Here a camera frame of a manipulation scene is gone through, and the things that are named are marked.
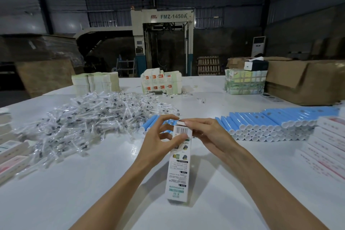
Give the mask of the person's right forearm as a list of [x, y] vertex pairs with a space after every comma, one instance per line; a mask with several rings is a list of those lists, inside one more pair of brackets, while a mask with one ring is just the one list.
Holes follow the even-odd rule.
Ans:
[[253, 199], [270, 230], [329, 230], [246, 149], [227, 151], [227, 164]]

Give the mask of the person's right hand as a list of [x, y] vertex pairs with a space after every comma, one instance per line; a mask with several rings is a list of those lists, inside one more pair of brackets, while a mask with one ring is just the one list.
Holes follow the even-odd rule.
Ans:
[[216, 121], [211, 118], [182, 119], [191, 130], [210, 129], [210, 140], [201, 140], [205, 147], [222, 162], [230, 165], [236, 158], [246, 156], [246, 150]]

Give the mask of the stack of pale paper leaflets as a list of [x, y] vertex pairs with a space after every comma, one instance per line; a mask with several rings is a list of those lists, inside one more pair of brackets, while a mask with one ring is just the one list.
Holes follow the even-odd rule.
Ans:
[[72, 75], [71, 80], [76, 96], [88, 93], [121, 92], [118, 72], [95, 72]]

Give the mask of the blue metal step frame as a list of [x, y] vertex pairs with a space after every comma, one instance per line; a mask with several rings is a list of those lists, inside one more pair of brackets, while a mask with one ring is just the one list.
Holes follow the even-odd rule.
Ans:
[[137, 68], [136, 68], [136, 61], [122, 59], [121, 55], [119, 54], [116, 62], [116, 72], [118, 73], [119, 78], [132, 78], [137, 77]]

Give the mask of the stack of white pink-print boxes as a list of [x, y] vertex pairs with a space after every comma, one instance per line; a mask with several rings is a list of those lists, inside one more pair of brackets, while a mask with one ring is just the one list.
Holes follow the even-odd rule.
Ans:
[[319, 175], [345, 184], [345, 115], [318, 118], [294, 158]]
[[0, 108], [0, 186], [29, 166], [35, 141], [21, 140], [12, 129], [8, 108]]

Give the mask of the wrapped pallet of cardboard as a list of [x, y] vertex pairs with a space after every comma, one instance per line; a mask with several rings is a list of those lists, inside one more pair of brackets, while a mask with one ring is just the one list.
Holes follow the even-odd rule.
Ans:
[[35, 62], [69, 59], [73, 66], [83, 66], [76, 39], [61, 35], [0, 35], [0, 62]]

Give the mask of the dark blue white box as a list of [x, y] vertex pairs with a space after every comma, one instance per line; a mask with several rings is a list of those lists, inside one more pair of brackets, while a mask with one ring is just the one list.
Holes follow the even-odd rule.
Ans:
[[244, 62], [245, 71], [267, 71], [269, 62], [264, 57], [248, 59]]

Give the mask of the white standing air conditioner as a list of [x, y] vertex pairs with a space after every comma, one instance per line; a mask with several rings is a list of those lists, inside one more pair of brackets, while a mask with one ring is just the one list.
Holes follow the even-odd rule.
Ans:
[[266, 36], [253, 38], [251, 58], [263, 56], [265, 51]]

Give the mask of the beige industrial laminating machine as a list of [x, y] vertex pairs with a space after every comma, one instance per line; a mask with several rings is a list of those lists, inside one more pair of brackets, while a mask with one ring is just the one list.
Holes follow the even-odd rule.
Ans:
[[131, 7], [138, 75], [146, 69], [179, 70], [192, 75], [195, 10]]

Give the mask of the white tray with dark holes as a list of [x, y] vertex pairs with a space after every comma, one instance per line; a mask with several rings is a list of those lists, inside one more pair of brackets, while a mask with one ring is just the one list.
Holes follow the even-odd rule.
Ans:
[[280, 99], [278, 97], [272, 96], [272, 95], [270, 95], [268, 93], [263, 93], [262, 97], [264, 97], [265, 99], [267, 99], [270, 102], [275, 102], [275, 103], [284, 102], [284, 100], [282, 100], [282, 99]]

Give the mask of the strapped bundle of green cartons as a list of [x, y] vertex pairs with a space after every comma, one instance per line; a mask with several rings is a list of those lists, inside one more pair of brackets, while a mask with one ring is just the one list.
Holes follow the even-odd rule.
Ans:
[[226, 69], [224, 90], [231, 95], [263, 94], [267, 72]]

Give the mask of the pile of clear wrapped brush heads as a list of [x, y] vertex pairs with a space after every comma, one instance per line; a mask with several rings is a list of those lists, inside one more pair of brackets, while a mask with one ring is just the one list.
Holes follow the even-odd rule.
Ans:
[[88, 93], [48, 112], [42, 119], [15, 130], [20, 140], [33, 142], [28, 166], [15, 177], [48, 168], [72, 154], [88, 155], [93, 144], [108, 133], [130, 139], [144, 136], [150, 123], [162, 114], [180, 115], [173, 105], [154, 93]]

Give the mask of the white printed product box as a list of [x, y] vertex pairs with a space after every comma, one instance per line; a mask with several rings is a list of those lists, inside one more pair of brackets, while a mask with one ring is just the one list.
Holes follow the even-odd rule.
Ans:
[[165, 197], [174, 202], [186, 203], [191, 164], [192, 130], [184, 122], [176, 121], [172, 136], [187, 134], [182, 144], [170, 151]]

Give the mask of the person's left hand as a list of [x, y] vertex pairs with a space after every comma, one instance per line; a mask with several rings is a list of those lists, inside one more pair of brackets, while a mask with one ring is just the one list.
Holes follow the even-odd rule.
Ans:
[[172, 131], [174, 129], [172, 125], [167, 123], [163, 124], [165, 120], [169, 119], [179, 120], [179, 117], [172, 114], [161, 115], [146, 133], [139, 154], [134, 162], [136, 167], [151, 170], [172, 149], [183, 143], [160, 139], [160, 133], [165, 133], [166, 130]]

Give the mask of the stack of wooden pallets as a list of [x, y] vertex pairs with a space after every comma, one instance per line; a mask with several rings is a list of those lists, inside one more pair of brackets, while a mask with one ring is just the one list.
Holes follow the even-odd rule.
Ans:
[[197, 75], [198, 76], [216, 76], [220, 75], [219, 56], [205, 56], [197, 58]]

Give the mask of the small brown cardboard box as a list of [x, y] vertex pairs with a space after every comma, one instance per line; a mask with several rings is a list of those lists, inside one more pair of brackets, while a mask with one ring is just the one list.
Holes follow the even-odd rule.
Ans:
[[227, 69], [238, 69], [238, 70], [243, 70], [245, 61], [247, 60], [247, 57], [233, 57], [229, 58], [227, 60]]

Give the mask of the leaning brown cardboard sheets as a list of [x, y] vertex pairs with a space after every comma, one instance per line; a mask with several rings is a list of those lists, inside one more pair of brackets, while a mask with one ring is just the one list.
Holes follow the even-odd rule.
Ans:
[[30, 98], [73, 85], [75, 71], [69, 59], [16, 62], [15, 67]]

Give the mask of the large brown cardboard box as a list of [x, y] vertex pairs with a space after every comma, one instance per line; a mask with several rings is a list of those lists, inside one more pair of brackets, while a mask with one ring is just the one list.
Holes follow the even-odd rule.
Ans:
[[300, 106], [345, 100], [345, 60], [301, 61], [266, 57], [265, 92]]

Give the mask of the stack of flat red-print cartons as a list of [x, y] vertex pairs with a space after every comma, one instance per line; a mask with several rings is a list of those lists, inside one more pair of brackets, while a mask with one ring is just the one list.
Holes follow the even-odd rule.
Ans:
[[159, 68], [145, 70], [141, 75], [144, 94], [162, 92], [167, 95], [182, 93], [182, 74], [179, 71], [164, 72]]

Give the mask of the person's left forearm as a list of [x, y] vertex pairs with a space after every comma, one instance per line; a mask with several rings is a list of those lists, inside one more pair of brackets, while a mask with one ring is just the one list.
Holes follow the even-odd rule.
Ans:
[[124, 175], [69, 230], [115, 230], [136, 190], [166, 154], [138, 155]]

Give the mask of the stack of blue white-capped tubes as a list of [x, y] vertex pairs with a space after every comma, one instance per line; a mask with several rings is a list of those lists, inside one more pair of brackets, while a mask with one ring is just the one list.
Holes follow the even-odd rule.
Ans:
[[336, 116], [339, 110], [335, 106], [288, 107], [261, 112], [230, 112], [215, 119], [238, 141], [304, 141], [317, 127], [320, 117]]
[[[152, 117], [150, 117], [144, 124], [140, 125], [139, 133], [145, 134], [156, 123], [159, 117], [160, 115], [153, 115]], [[177, 123], [177, 121], [178, 120], [169, 119], [169, 120], [165, 120], [163, 124], [167, 123], [169, 125], [174, 126]]]

